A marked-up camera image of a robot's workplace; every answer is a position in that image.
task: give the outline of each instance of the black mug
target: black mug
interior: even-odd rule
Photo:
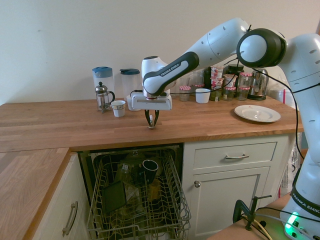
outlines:
[[[138,170],[137,181],[140,183],[151,184],[156,177],[156,173],[159,166],[153,160],[144,160],[142,162],[142,167]]]

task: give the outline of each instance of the drawer handle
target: drawer handle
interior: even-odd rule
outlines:
[[[242,156],[225,156],[224,158],[225,159],[246,159],[246,158],[248,158],[248,157],[250,157],[249,155],[245,155],[245,154],[243,154]]]
[[[201,183],[200,183],[199,181],[194,181],[194,186],[195,186],[196,188],[200,188]]]
[[[68,222],[65,226],[65,228],[62,229],[62,236],[64,237],[65,235],[68,236],[74,223],[75,223],[75,220],[76,220],[76,216],[77,216],[77,212],[78,212],[78,201],[75,201],[75,203],[72,203],[71,204],[71,212],[70,212],[70,216],[69,216],[69,219],[68,219]]]

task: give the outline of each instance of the stainless steel kettle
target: stainless steel kettle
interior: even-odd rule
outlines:
[[[267,70],[264,68],[259,68],[257,70],[264,74],[268,74]],[[258,71],[252,72],[252,84],[248,93],[248,99],[251,100],[265,100],[267,96],[269,77]]]

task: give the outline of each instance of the white plate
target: white plate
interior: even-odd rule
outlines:
[[[238,116],[262,123],[273,123],[281,119],[281,115],[270,108],[257,105],[242,105],[234,109]]]

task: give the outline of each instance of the blue lid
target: blue lid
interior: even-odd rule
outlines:
[[[134,74],[139,74],[140,71],[135,68],[128,68],[128,69],[120,69],[121,74],[123,75],[134,75]]]
[[[95,78],[112,77],[112,68],[108,66],[98,66],[92,69],[92,74]]]

